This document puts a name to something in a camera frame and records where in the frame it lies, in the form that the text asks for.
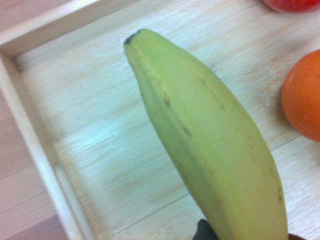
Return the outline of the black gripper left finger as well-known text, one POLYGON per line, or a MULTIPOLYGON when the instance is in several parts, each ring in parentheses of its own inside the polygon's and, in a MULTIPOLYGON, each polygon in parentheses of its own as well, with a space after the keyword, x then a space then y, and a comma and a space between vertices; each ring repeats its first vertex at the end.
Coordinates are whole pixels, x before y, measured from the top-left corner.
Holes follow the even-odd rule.
POLYGON ((205 219, 200 219, 197 223, 197 229, 194 235, 194 240, 218 240, 218 236, 213 231, 212 227, 205 219))

